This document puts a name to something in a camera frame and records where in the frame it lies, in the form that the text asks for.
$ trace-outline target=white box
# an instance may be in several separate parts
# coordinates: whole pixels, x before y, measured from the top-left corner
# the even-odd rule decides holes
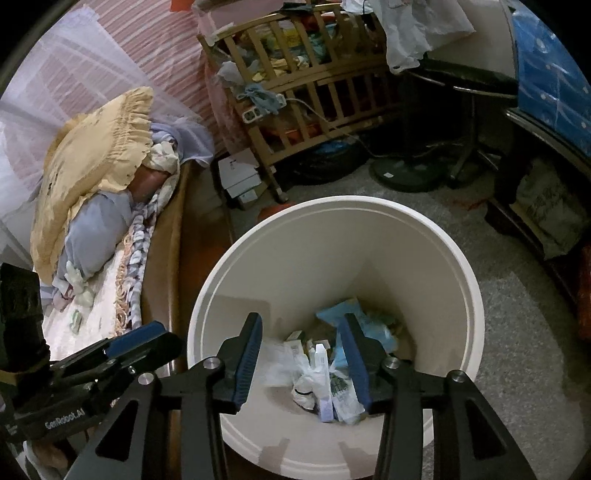
[[[222,187],[235,198],[260,185],[262,180],[256,167],[258,162],[250,148],[223,158],[218,162]]]

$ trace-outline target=pillow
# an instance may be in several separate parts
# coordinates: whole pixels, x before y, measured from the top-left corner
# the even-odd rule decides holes
[[[150,151],[152,99],[149,87],[130,90],[73,118],[56,136],[31,231],[31,256],[43,283],[51,284],[68,226],[85,200],[99,190],[124,190]]]

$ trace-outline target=wooden crib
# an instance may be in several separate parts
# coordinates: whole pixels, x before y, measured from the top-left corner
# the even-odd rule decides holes
[[[279,115],[245,125],[282,201],[287,197],[273,176],[274,163],[374,127],[402,110],[398,79],[388,70],[386,37],[376,16],[353,16],[336,3],[316,5],[312,11],[303,16],[274,13],[230,27],[213,39],[199,37],[216,71],[222,60],[231,59],[244,84],[259,83],[286,98]],[[252,110],[249,99],[237,100],[229,87],[226,92],[239,116]]]

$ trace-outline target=orange object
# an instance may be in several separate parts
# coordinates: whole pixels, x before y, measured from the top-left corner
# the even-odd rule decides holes
[[[172,0],[170,2],[171,12],[188,12],[191,10],[194,0]]]
[[[263,220],[267,220],[270,216],[279,213],[286,208],[293,207],[295,203],[284,203],[283,205],[273,205],[270,207],[264,207],[259,212],[258,217],[256,217],[256,222],[261,223]]]
[[[310,136],[310,138],[318,137],[318,135],[320,135],[322,133],[322,129],[320,128],[320,124],[310,124],[310,125],[306,125],[306,127],[308,129],[308,135]],[[261,127],[261,132],[262,132],[263,136],[266,136],[266,137],[274,137],[274,138],[280,137],[279,132],[274,128]],[[296,145],[296,144],[304,141],[304,137],[298,128],[294,128],[292,130],[286,130],[285,134],[286,134],[287,139],[289,140],[291,145]]]

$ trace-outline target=gray carpet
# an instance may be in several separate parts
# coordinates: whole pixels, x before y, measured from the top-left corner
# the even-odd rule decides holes
[[[368,166],[331,184],[292,188],[290,201],[358,194],[393,200],[426,215],[460,246],[480,285],[485,348],[476,384],[540,480],[566,480],[591,445],[589,347],[576,338],[576,319],[542,267],[519,240],[485,221],[492,176],[459,190],[398,193],[381,187]],[[266,193],[251,209],[232,211],[237,235],[254,226]],[[423,478],[432,477],[433,450]]]

